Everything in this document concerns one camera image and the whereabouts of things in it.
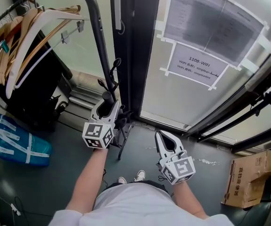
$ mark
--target white sneaker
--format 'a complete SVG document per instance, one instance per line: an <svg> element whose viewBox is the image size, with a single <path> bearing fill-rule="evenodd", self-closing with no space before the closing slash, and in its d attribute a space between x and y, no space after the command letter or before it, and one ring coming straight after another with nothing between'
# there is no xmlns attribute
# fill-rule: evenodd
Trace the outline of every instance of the white sneaker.
<svg viewBox="0 0 271 226"><path fill-rule="evenodd" d="M135 177L135 179L134 179L134 182L143 181L143 180L145 179L145 176L146 176L145 171L144 171L144 170L140 170L140 171L137 173L137 175L136 175L136 177Z"/></svg>
<svg viewBox="0 0 271 226"><path fill-rule="evenodd" d="M127 184L127 181L125 178L123 177L119 177L118 180L117 180L118 183L122 183L122 184Z"/></svg>

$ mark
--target blue bag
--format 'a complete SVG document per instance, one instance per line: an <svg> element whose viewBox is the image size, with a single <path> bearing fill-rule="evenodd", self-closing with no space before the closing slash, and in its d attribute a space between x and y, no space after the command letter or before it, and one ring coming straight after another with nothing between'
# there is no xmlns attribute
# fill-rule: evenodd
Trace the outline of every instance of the blue bag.
<svg viewBox="0 0 271 226"><path fill-rule="evenodd" d="M0 114L0 158L37 166L48 166L51 144Z"/></svg>

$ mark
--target person's left arm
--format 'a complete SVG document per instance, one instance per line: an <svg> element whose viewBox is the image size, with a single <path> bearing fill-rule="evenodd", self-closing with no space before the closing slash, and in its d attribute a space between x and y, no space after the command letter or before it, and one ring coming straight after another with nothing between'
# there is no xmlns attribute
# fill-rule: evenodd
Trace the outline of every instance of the person's left arm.
<svg viewBox="0 0 271 226"><path fill-rule="evenodd" d="M91 212L101 186L108 149L95 149L80 174L66 207L82 214Z"/></svg>

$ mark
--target floor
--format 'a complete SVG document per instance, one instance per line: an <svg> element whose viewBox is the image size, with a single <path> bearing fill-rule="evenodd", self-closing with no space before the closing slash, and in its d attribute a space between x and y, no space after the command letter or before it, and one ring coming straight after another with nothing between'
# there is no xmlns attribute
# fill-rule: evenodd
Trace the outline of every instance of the floor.
<svg viewBox="0 0 271 226"><path fill-rule="evenodd" d="M128 138L122 159L117 160L118 148L110 148L106 161L107 173L104 180L110 185L119 176L128 182L143 169L146 178L158 181L161 173L155 165L159 156L155 148L155 132L135 126ZM40 136L53 145L50 165L45 168L32 167L0 160L0 222L2 225L14 225L10 205L21 200L26 218L15 216L15 225L47 225L57 210L65 208L74 187L74 183L91 155L82 140L81 132L62 123L57 123L56 131ZM236 155L219 150L208 144L198 144L191 140L183 140L183 145L195 161L196 174L189 181L193 193L201 202L208 215L226 214L231 221L241 226L263 225L267 218L269 204L259 204L248 213L242 209L221 205L231 159ZM169 193L172 187L162 182ZM106 188L102 183L100 191Z"/></svg>

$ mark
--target black shorts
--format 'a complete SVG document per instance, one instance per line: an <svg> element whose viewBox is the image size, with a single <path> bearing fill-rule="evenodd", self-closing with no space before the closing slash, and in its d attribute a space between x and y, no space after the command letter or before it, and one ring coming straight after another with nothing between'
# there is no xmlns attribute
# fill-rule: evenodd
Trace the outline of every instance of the black shorts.
<svg viewBox="0 0 271 226"><path fill-rule="evenodd" d="M164 190L167 194L169 194L168 191L166 190L166 188L165 188L165 186L164 186L163 184L159 184L159 183L153 182L153 181L151 181L151 180L144 180L144 181L139 181L139 182L135 182L135 183L145 183L145 184L149 184L149 185L151 185L151 186L154 186L154 187L157 187L157 188L159 188L159 189L161 189L161 190ZM106 188L106 189L109 189L109 188L111 188L111 187L118 186L118 185L121 185L121 184L123 184L123 183L113 183L113 184L111 184L111 185L110 185L108 188Z"/></svg>

